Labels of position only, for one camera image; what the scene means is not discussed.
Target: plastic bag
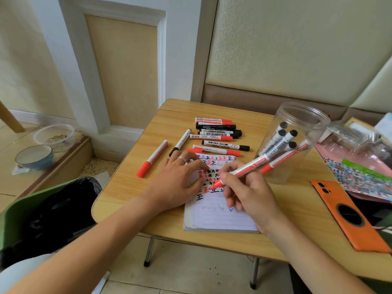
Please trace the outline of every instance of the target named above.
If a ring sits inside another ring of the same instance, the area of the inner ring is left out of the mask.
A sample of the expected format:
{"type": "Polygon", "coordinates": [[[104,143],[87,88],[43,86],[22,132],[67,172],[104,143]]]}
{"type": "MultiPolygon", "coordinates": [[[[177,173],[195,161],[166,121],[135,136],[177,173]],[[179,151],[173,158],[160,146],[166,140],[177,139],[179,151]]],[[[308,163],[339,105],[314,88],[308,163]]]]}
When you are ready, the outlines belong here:
{"type": "Polygon", "coordinates": [[[46,198],[23,223],[23,239],[0,251],[0,270],[52,253],[96,223],[91,207],[102,188],[92,177],[82,177],[46,198]]]}

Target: smartphone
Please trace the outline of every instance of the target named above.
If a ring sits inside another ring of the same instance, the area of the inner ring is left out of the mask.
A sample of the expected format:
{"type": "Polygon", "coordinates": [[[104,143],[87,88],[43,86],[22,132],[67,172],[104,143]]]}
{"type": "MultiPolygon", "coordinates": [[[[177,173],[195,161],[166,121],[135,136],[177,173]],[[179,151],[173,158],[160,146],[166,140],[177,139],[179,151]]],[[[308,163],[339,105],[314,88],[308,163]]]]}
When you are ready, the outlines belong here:
{"type": "Polygon", "coordinates": [[[354,250],[389,254],[391,248],[373,229],[339,183],[312,179],[311,184],[328,207],[354,250]]]}

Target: green label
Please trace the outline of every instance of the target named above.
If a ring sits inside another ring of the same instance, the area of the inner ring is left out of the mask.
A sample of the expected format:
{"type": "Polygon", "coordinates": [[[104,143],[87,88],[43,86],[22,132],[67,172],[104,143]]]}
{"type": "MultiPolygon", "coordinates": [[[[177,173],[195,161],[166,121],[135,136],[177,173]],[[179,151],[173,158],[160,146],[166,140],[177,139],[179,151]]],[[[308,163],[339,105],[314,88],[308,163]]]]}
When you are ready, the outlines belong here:
{"type": "Polygon", "coordinates": [[[344,164],[346,166],[349,166],[349,167],[351,167],[351,168],[353,168],[355,170],[358,170],[358,171],[361,171],[363,173],[366,173],[366,174],[369,174],[371,176],[374,176],[375,178],[382,179],[382,180],[385,180],[385,181],[388,181],[388,182],[392,182],[392,178],[391,177],[385,176],[385,175],[383,175],[381,173],[378,173],[378,172],[375,172],[373,170],[370,170],[369,168],[366,168],[366,167],[364,167],[362,165],[353,163],[353,162],[351,162],[349,160],[343,159],[342,160],[342,164],[344,164]]]}

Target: fingernail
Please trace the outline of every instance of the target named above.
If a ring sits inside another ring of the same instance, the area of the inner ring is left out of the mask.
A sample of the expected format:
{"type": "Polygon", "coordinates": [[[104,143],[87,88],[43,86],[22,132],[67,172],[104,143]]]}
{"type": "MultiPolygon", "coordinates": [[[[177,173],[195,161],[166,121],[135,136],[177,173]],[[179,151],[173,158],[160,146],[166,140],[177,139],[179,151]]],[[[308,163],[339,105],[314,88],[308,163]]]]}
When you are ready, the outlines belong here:
{"type": "Polygon", "coordinates": [[[225,178],[227,175],[228,175],[227,172],[219,173],[219,177],[220,177],[220,178],[225,178]]]}

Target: silver ring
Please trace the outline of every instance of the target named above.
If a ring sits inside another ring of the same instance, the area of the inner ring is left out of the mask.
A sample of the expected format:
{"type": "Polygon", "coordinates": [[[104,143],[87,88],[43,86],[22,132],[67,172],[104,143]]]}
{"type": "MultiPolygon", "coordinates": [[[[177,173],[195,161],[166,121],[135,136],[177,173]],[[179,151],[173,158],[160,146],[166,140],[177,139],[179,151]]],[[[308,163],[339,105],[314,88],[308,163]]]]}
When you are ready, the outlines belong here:
{"type": "Polygon", "coordinates": [[[185,158],[184,158],[184,157],[178,157],[178,159],[181,159],[181,160],[183,160],[185,164],[187,163],[187,161],[185,160],[185,158]]]}

